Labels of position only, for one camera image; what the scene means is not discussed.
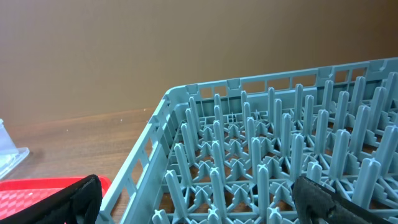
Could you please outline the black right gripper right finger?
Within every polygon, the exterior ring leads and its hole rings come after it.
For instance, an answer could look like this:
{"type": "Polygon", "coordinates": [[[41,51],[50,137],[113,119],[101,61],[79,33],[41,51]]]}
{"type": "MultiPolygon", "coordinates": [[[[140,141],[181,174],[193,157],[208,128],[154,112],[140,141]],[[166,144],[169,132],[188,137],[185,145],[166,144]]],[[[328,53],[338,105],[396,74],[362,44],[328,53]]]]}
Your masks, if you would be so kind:
{"type": "Polygon", "coordinates": [[[383,224],[388,221],[328,190],[311,179],[300,176],[292,186],[300,223],[383,224]]]}

